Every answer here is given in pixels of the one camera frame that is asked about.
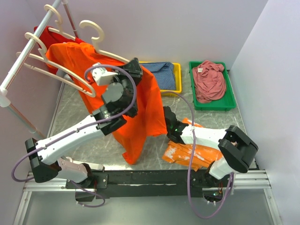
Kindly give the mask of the beige plastic hanger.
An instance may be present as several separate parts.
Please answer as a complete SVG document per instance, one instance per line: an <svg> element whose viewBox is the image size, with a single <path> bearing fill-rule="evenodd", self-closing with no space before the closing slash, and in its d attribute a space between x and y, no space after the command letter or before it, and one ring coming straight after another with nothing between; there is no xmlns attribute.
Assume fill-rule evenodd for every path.
<svg viewBox="0 0 300 225"><path fill-rule="evenodd" d="M104 56L107 56L107 57L119 60L119 61L124 62L124 63L128 63L129 62L129 60L127 60L127 59L125 59L125 58L123 58L123 57L121 57L119 55L116 55L114 53L101 50L99 48L99 44L105 38L105 33L102 30L102 28L99 25L97 25L95 22L90 21L90 20L82 20L79 23L79 27L82 28L82 29L85 28L85 27L91 27L92 29L94 29L96 31L97 36L96 37L91 37L91 42L92 42L92 45L93 45L95 51L98 54L101 54L101 55L104 55Z"/></svg>

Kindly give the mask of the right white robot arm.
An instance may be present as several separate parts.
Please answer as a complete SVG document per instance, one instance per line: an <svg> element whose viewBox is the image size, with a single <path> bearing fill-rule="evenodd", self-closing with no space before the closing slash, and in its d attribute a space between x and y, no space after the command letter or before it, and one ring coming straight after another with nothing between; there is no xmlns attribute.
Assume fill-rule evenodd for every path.
<svg viewBox="0 0 300 225"><path fill-rule="evenodd" d="M232 172L248 172L258 146L239 127L211 129L189 119L179 121L168 106L164 107L164 115L170 140L164 160L194 170L206 167L205 181L211 187Z"/></svg>

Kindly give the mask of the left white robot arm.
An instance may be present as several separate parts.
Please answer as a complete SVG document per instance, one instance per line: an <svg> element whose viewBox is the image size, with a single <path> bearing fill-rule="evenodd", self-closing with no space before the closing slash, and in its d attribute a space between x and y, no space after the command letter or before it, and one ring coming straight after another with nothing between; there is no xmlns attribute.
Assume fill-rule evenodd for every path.
<svg viewBox="0 0 300 225"><path fill-rule="evenodd" d="M97 137L111 134L127 123L125 117L137 115L137 85L143 70L137 58L122 66L96 63L84 75L98 86L105 86L101 94L103 105L81 122L43 140L25 142L35 182L43 183L53 178L69 179L82 188L93 184L93 174L87 164L75 164L62 159L69 150Z"/></svg>

